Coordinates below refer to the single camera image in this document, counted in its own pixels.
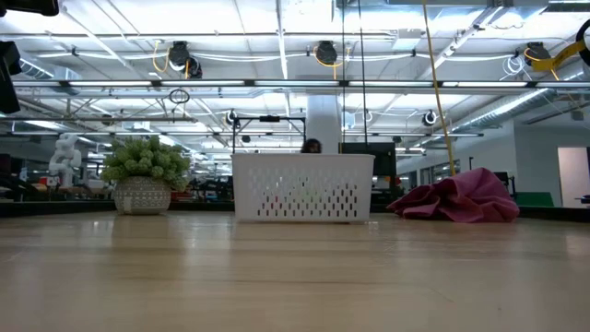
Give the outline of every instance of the table surface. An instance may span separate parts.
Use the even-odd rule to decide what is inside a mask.
[[[590,227],[0,220],[0,331],[588,331]]]

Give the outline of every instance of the pink cloth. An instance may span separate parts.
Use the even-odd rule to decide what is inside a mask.
[[[387,208],[407,219],[455,222],[512,222],[520,213],[500,179],[483,168],[421,185]]]

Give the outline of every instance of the person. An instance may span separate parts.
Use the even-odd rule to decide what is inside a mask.
[[[310,138],[303,143],[301,153],[322,153],[322,143],[315,138]]]

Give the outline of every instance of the woven pot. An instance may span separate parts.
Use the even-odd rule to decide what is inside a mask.
[[[162,180],[131,176],[117,183],[114,204],[121,214],[157,215],[170,206],[171,189]]]

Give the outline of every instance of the white robot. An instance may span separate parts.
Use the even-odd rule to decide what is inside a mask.
[[[49,174],[56,176],[62,174],[62,187],[69,188],[72,186],[72,177],[74,176],[74,167],[80,167],[82,164],[82,154],[79,150],[74,149],[77,136],[71,134],[61,134],[55,142],[55,153],[49,161]]]

